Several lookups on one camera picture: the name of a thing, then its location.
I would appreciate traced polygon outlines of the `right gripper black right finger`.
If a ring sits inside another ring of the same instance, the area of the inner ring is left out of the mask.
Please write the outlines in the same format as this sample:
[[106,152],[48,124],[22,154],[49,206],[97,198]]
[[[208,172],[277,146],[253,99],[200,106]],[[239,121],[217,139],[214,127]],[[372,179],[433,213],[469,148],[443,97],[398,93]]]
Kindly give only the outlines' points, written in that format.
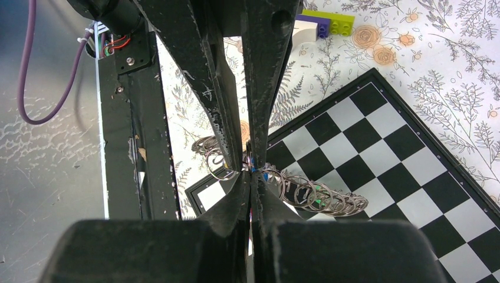
[[429,241],[403,221],[305,221],[251,174],[256,282],[445,282]]

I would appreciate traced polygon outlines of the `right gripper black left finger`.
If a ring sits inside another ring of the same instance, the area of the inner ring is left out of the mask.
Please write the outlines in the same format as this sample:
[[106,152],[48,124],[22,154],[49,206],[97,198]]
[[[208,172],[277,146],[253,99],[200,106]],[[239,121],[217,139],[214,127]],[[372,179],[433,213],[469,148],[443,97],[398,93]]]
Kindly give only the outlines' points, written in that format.
[[41,282],[245,282],[250,175],[188,221],[87,220],[70,226]]

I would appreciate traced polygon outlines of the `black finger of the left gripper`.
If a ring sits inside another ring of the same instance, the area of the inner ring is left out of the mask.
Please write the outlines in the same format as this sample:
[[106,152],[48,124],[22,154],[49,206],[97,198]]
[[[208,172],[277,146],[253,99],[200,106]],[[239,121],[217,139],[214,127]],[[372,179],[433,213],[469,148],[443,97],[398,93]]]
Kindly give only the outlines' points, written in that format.
[[136,1],[203,107],[229,169],[242,169],[235,76],[210,1]]
[[244,1],[241,14],[250,150],[264,167],[269,120],[290,56],[292,30],[301,1]]

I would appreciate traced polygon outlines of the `green key tag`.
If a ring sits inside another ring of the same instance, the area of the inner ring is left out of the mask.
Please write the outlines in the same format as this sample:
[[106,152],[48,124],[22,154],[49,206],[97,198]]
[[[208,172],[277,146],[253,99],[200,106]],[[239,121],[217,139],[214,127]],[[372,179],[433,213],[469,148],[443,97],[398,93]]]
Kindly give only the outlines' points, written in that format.
[[328,205],[329,199],[330,199],[330,193],[328,190],[325,190],[324,187],[317,185],[315,187],[316,189],[316,200],[315,203],[317,204],[318,207],[323,208]]

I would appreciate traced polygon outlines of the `metal keyring disc with rings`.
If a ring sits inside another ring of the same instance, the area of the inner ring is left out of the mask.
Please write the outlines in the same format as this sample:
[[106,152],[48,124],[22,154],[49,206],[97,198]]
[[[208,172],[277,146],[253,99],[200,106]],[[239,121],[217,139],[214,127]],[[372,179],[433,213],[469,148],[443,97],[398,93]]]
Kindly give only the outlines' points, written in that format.
[[[209,172],[208,182],[195,186],[195,195],[199,199],[196,206],[206,212],[231,191],[238,173],[228,169],[214,136],[203,137],[194,142],[192,151],[203,156]],[[290,208],[330,217],[347,217],[356,215],[368,207],[369,202],[363,196],[330,189],[323,183],[309,180],[304,176],[292,175],[285,169],[279,170],[270,163],[263,168],[269,172],[269,181],[266,183],[277,190],[278,198]],[[330,193],[326,207],[320,208],[315,203],[317,185],[324,187]]]

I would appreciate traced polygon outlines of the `blue key tag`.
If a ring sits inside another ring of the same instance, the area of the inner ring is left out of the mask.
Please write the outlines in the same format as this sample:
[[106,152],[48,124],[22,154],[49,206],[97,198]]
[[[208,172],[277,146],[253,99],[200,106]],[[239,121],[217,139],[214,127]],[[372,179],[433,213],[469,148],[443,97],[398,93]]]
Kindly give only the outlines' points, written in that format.
[[258,172],[262,175],[264,181],[268,182],[269,181],[269,172],[266,168],[257,168],[257,166],[255,165],[255,162],[254,162],[254,158],[251,157],[250,160],[249,160],[249,165],[250,165],[250,171],[253,173],[253,172]]

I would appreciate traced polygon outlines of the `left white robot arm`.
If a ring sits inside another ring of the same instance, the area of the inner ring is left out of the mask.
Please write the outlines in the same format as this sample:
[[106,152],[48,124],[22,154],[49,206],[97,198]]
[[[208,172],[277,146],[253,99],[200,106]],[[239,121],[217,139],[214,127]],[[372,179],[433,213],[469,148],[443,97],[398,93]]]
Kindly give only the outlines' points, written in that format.
[[198,98],[222,155],[242,168],[242,139],[236,81],[223,38],[240,36],[244,56],[250,149],[263,168],[271,111],[292,50],[301,1],[71,1],[84,18],[102,22],[116,35],[150,27]]

